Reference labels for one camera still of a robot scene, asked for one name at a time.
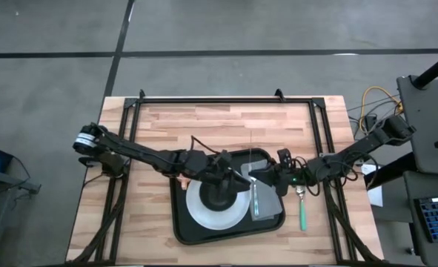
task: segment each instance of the butcher block tabletop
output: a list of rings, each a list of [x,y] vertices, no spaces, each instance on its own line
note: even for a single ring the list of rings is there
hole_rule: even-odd
[[[323,96],[336,151],[354,142],[343,96]],[[124,97],[104,101],[99,124],[118,133]],[[324,129],[316,109],[323,148]],[[130,133],[129,117],[126,136]],[[288,148],[293,156],[316,157],[309,107],[300,103],[264,104],[142,104],[136,142],[155,150],[188,149],[194,135],[212,149],[236,151],[262,148],[277,159]],[[195,149],[203,149],[196,144]],[[100,174],[89,169],[85,180]],[[92,240],[102,221],[108,178],[90,182],[82,190],[66,260],[73,260]],[[367,247],[383,258],[363,178],[347,182],[345,199],[351,225]],[[201,245],[182,245],[174,236],[168,178],[149,165],[133,161],[127,187],[116,264],[123,265],[298,265],[335,263],[324,194],[305,197],[308,230],[299,227],[299,198],[283,197],[285,223],[276,231]],[[104,256],[110,250],[113,227]],[[344,234],[342,250],[348,259]]]

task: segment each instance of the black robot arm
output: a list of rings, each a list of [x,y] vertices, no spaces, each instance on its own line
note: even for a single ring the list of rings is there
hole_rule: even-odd
[[[358,159],[368,160],[369,153],[382,145],[402,145],[414,131],[401,116],[390,116],[368,136],[337,154],[319,155],[302,163],[285,148],[278,151],[279,163],[272,161],[266,169],[252,171],[250,175],[257,179],[266,176],[274,181],[278,194],[284,196],[289,185],[314,186],[325,179],[345,177]]]
[[[213,155],[194,149],[156,151],[120,138],[95,123],[82,127],[73,148],[78,153],[89,156],[88,159],[100,162],[103,171],[113,177],[121,176],[124,172],[125,159],[120,156],[122,155],[151,165],[169,178],[176,178],[181,174],[190,179],[221,186],[226,191],[241,192],[250,189],[250,182],[230,167],[231,155],[227,151]]]

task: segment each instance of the black tray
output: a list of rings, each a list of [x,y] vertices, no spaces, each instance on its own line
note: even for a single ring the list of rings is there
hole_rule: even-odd
[[[234,151],[232,155],[232,168],[241,172],[243,164],[250,162],[250,150]],[[268,152],[253,148],[251,150],[251,162],[262,159],[270,159]],[[271,185],[271,181],[260,179],[262,182]],[[263,221],[252,221],[250,210],[247,211],[244,218],[235,226],[225,230],[210,230],[198,224],[189,214],[186,206],[186,191],[181,189],[181,185],[176,179],[170,180],[171,208],[173,214],[173,230],[176,239],[185,245],[197,245],[217,240],[225,240],[234,237],[243,237],[249,234],[264,233],[273,231],[281,227],[285,222],[285,208],[282,198],[279,197],[283,212],[277,214],[273,219]]]

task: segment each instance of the concrete floor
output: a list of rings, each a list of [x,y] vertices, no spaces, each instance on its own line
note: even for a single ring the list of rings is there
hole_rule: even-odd
[[[0,53],[113,52],[127,0],[0,1]],[[125,51],[438,48],[438,0],[137,0]],[[438,54],[122,59],[114,96],[288,95],[345,97],[366,87],[396,94]],[[84,168],[71,148],[96,121],[112,59],[0,59],[0,149],[23,160],[42,190],[12,212],[0,266],[62,263]],[[368,101],[383,98],[369,93]],[[392,105],[377,113],[393,110]],[[359,111],[350,112],[358,117]],[[410,146],[375,153],[385,164]],[[405,254],[408,227],[377,221],[385,258]]]

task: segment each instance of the green-handled spoon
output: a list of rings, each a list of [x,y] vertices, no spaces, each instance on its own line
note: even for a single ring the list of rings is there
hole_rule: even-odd
[[[306,231],[306,229],[308,229],[308,224],[306,223],[305,192],[305,186],[296,186],[296,194],[299,196],[299,218],[301,222],[301,231]]]

